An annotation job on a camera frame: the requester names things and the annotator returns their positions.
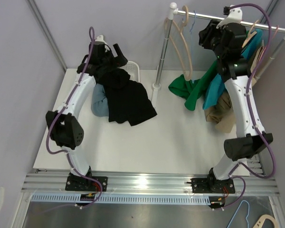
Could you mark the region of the teal t shirt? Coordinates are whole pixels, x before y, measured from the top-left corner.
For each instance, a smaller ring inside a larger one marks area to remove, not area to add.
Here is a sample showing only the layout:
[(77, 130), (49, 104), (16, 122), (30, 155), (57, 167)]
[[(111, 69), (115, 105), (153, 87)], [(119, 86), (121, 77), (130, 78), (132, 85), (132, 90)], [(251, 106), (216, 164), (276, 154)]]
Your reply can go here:
[[(262, 41), (263, 31), (261, 29), (255, 29), (256, 34), (252, 37), (249, 43), (244, 47), (242, 56), (249, 60), (255, 50), (259, 47)], [(211, 81), (206, 91), (205, 100), (203, 104), (203, 110), (206, 110), (217, 104), (219, 97), (225, 91), (225, 85), (221, 79), (220, 74), (217, 74)]]

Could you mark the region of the black t shirt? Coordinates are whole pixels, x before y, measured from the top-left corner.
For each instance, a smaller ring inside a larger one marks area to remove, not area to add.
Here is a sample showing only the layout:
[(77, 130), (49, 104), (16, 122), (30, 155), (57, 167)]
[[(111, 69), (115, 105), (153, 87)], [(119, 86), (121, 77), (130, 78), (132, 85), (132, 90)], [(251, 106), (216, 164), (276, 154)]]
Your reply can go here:
[(129, 122), (130, 126), (135, 126), (157, 115), (144, 86), (131, 80), (124, 69), (105, 73), (97, 83), (104, 87), (109, 122)]

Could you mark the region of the grey-blue t shirt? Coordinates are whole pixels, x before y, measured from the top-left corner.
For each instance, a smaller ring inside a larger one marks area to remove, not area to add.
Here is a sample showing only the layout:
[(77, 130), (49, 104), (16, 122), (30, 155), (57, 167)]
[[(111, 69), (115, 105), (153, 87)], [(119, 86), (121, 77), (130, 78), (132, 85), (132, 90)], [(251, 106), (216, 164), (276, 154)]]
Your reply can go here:
[(95, 116), (108, 117), (108, 100), (105, 94), (104, 86), (96, 84), (92, 94), (91, 110)]

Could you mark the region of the beige wooden hanger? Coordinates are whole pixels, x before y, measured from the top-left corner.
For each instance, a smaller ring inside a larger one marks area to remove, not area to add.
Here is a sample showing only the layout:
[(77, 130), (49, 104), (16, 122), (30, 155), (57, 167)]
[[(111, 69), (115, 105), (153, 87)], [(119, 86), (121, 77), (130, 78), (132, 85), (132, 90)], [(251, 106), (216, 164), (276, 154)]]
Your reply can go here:
[(192, 58), (189, 45), (184, 36), (184, 29), (189, 23), (189, 8), (186, 5), (182, 7), (185, 14), (184, 18), (179, 24), (174, 20), (174, 16), (178, 14), (178, 10), (177, 3), (172, 2), (169, 6), (168, 16), (164, 21), (164, 31), (168, 32), (168, 30), (174, 28), (175, 33), (178, 36), (177, 41), (170, 35), (170, 32), (168, 32), (169, 34), (166, 39), (170, 41), (174, 47), (180, 61), (180, 66), (185, 80), (190, 81), (193, 76)]

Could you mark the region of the light blue wire hanger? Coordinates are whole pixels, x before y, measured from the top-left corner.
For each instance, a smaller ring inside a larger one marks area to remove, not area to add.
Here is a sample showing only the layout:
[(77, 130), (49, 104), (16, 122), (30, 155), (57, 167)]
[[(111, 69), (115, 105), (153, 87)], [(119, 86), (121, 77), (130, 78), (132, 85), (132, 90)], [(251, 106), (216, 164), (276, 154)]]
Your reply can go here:
[[(194, 20), (192, 22), (192, 25), (191, 25), (191, 28), (189, 29), (189, 34), (190, 34), (190, 54), (191, 54), (191, 66), (193, 67), (193, 44), (194, 44), (194, 40), (193, 40), (193, 29), (194, 29), (194, 25), (195, 25), (195, 22), (196, 22), (196, 15), (194, 16)], [(192, 75), (192, 78), (191, 78), (191, 81), (192, 83), (195, 82), (195, 77)]]

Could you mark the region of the green t shirt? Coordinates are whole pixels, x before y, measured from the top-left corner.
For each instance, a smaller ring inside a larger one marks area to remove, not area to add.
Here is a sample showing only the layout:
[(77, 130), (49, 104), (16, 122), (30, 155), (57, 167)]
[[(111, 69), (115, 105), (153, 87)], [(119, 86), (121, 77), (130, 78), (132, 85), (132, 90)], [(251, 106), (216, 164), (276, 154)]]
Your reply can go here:
[(202, 78), (196, 79), (194, 83), (191, 80), (186, 81), (184, 76), (180, 75), (171, 82), (168, 89), (176, 96), (185, 99), (185, 107), (190, 111), (194, 111), (197, 100), (206, 95), (208, 86), (217, 74), (217, 62), (214, 61)]

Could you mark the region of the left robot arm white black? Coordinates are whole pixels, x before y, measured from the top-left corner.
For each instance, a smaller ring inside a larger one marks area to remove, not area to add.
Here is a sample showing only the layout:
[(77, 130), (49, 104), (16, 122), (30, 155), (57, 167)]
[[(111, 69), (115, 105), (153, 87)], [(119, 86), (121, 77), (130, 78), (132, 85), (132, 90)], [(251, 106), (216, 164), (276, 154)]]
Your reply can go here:
[(48, 111), (46, 114), (47, 152), (52, 155), (64, 153), (71, 167), (66, 191), (106, 191), (108, 178), (92, 175), (82, 150), (84, 130), (78, 118), (98, 76), (108, 70), (123, 67), (127, 62), (118, 44), (110, 48), (104, 41), (92, 41), (89, 53), (82, 61), (83, 69), (77, 74), (68, 96), (57, 110)]

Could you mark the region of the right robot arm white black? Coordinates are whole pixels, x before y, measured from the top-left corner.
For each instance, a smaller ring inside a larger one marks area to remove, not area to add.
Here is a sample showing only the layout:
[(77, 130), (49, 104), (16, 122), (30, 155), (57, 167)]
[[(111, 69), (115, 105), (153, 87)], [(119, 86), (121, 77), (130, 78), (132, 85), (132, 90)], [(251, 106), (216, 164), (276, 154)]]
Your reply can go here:
[(264, 150), (272, 141), (260, 122), (252, 93), (251, 71), (242, 56), (246, 28), (236, 22), (225, 25), (212, 19), (199, 32), (199, 45), (214, 52), (218, 73), (228, 91), (236, 118), (236, 138), (224, 141), (224, 156), (206, 178), (192, 178), (193, 193), (235, 193), (235, 170), (246, 167), (247, 159)]

